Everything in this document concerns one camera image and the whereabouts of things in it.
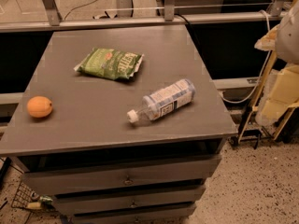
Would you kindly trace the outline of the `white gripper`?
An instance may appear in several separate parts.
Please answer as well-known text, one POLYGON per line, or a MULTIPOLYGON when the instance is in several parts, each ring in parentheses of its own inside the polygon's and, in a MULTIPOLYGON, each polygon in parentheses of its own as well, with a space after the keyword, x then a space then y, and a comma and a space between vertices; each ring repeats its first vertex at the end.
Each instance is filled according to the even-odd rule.
POLYGON ((255 43, 254 48, 262 51, 274 50, 276 45, 277 32, 278 26, 276 25, 255 43))

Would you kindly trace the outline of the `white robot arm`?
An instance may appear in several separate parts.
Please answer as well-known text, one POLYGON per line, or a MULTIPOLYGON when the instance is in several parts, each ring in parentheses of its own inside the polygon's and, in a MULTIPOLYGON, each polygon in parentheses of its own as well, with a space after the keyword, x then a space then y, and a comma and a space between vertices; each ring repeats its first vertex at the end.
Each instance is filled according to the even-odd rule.
POLYGON ((295 0, 280 24, 260 38, 254 48, 270 51, 286 63, 299 64, 299 0, 295 0))

